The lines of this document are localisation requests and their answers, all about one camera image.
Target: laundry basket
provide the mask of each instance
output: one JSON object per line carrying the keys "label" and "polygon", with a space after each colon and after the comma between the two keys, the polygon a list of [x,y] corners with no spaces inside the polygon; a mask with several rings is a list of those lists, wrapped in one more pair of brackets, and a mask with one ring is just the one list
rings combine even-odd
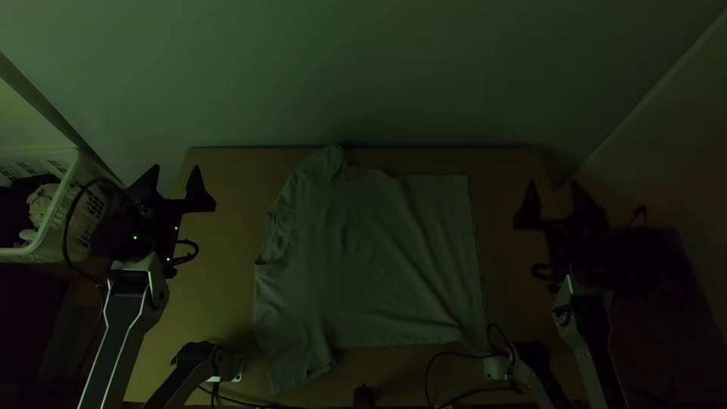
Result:
{"label": "laundry basket", "polygon": [[[53,174],[61,181],[38,233],[24,247],[0,248],[0,262],[51,263],[63,260],[61,237],[71,202],[83,184],[98,176],[109,177],[94,160],[75,148],[0,153],[0,186],[10,187],[14,180],[43,174]],[[92,186],[84,193],[73,212],[68,231],[67,248],[71,260],[81,261],[88,255],[91,235],[107,204],[98,186]]]}

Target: cable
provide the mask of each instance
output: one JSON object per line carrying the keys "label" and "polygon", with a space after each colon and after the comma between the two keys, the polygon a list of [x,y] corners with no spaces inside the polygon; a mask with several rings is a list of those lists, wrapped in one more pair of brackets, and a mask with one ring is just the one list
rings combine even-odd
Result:
{"label": "cable", "polygon": [[210,393],[210,407],[214,409],[214,399],[220,394],[220,383],[215,382],[212,385],[212,393]]}
{"label": "cable", "polygon": [[473,396],[473,395],[478,395],[480,393],[485,393],[485,392],[497,392],[497,391],[515,391],[515,392],[520,392],[520,390],[518,388],[514,387],[514,386],[498,386],[498,387],[495,387],[495,388],[475,389],[473,391],[469,391],[469,392],[463,393],[462,395],[458,395],[458,396],[456,396],[456,397],[454,397],[454,398],[446,401],[445,403],[440,404],[436,409],[442,409],[443,407],[450,406],[452,404],[455,404],[455,403],[459,402],[462,399],[468,398],[468,397]]}
{"label": "cable", "polygon": [[81,186],[81,190],[78,191],[76,194],[76,197],[73,198],[73,201],[70,203],[70,206],[68,207],[68,210],[66,212],[66,221],[63,226],[63,235],[61,236],[61,253],[63,254],[63,260],[65,261],[66,265],[71,269],[76,271],[81,277],[84,279],[87,279],[88,281],[91,281],[92,283],[96,284],[97,288],[106,289],[106,285],[99,279],[95,278],[94,276],[88,274],[87,272],[81,270],[78,268],[78,266],[74,265],[73,262],[70,260],[70,256],[68,255],[68,230],[70,228],[70,220],[73,216],[73,212],[76,211],[76,207],[78,206],[79,202],[81,201],[81,198],[83,197],[83,194],[86,193],[91,186],[95,185],[96,183],[104,182],[114,188],[117,193],[119,193],[122,196],[125,196],[123,191],[119,186],[116,185],[113,181],[111,181],[108,178],[105,177],[97,177],[95,179],[92,179],[87,184]]}
{"label": "cable", "polygon": [[490,338],[490,329],[493,329],[493,328],[495,328],[498,331],[498,333],[500,333],[500,337],[502,338],[502,341],[505,343],[505,346],[506,347],[510,346],[510,341],[507,340],[507,337],[505,336],[505,332],[496,323],[490,323],[489,325],[487,325],[487,329],[485,330],[485,333],[487,334],[487,343],[490,345],[490,348],[492,349],[492,351],[495,351],[499,355],[507,355],[506,351],[495,347],[495,344],[492,343],[492,339]]}
{"label": "cable", "polygon": [[434,354],[429,359],[429,363],[426,365],[426,369],[424,370],[424,396],[426,396],[426,405],[427,407],[430,407],[431,409],[436,409],[434,405],[432,405],[432,399],[429,397],[429,371],[432,369],[432,364],[434,364],[434,361],[438,357],[442,357],[445,355],[453,356],[453,357],[468,357],[472,359],[484,359],[489,357],[497,357],[501,356],[501,354],[485,354],[485,355],[473,355],[473,354],[463,354],[461,352],[454,352],[454,351],[444,351],[444,352],[438,352]]}
{"label": "cable", "polygon": [[177,240],[176,243],[177,243],[177,245],[184,244],[184,245],[191,246],[195,252],[187,253],[186,256],[173,258],[172,261],[170,262],[171,266],[178,266],[180,264],[188,263],[188,262],[194,260],[195,258],[197,258],[197,254],[199,254],[199,245],[197,243],[193,242],[192,240],[188,240],[188,239]]}
{"label": "cable", "polygon": [[211,390],[206,389],[202,385],[197,386],[197,389],[211,395],[214,398],[218,398],[222,401],[228,401],[229,403],[233,404],[239,404],[241,406],[257,407],[259,409],[304,409],[303,407],[285,406],[281,404],[252,404],[249,402],[238,401],[237,399],[228,398],[226,396],[220,395],[219,393],[212,392]]}

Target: t-shirt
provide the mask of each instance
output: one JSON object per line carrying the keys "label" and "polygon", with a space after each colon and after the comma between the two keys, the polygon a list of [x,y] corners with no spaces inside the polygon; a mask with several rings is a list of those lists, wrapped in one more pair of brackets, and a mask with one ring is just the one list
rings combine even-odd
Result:
{"label": "t-shirt", "polygon": [[393,178],[313,153],[266,212],[254,329],[273,393],[335,365],[332,348],[485,347],[467,176]]}

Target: white wall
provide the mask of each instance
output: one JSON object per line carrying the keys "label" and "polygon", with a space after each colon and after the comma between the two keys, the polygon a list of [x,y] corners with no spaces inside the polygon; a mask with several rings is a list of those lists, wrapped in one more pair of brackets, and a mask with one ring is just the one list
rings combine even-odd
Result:
{"label": "white wall", "polygon": [[724,0],[2,0],[0,50],[113,170],[189,146],[528,144],[579,162]]}
{"label": "white wall", "polygon": [[75,145],[0,79],[0,151]]}
{"label": "white wall", "polygon": [[674,226],[727,341],[727,13],[576,173],[612,219]]}

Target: wooden table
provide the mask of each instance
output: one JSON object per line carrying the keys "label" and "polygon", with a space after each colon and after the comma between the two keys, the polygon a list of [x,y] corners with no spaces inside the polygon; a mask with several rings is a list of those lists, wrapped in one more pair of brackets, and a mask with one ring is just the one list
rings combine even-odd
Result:
{"label": "wooden table", "polygon": [[[170,373],[170,359],[187,342],[220,342],[243,351],[247,368],[242,382],[226,383],[220,393],[237,399],[275,401],[305,407],[351,406],[354,388],[365,382],[376,389],[380,405],[424,405],[423,374],[428,359],[453,345],[365,348],[339,351],[338,364],[308,386],[271,396],[267,364],[252,329],[253,260],[265,233],[264,212],[287,176],[313,149],[195,148],[189,151],[176,186],[176,197],[195,164],[207,190],[217,200],[213,214],[184,217],[180,238],[195,240],[201,250],[192,263],[169,280],[170,302],[161,321],[149,331],[126,391],[127,401],[145,401]],[[468,174],[477,228],[479,267],[489,322],[499,323],[510,340],[539,340],[551,351],[551,369],[572,399],[584,399],[573,354],[557,335],[551,318],[553,295],[529,274],[532,264],[547,260],[541,233],[512,228],[530,179],[541,193],[544,214],[557,216],[540,152],[530,148],[353,148],[354,166],[406,174]],[[444,357],[432,368],[430,391],[435,403],[483,386],[481,362]],[[208,404],[197,391],[189,404]],[[528,394],[489,392],[471,403],[532,401]]]}

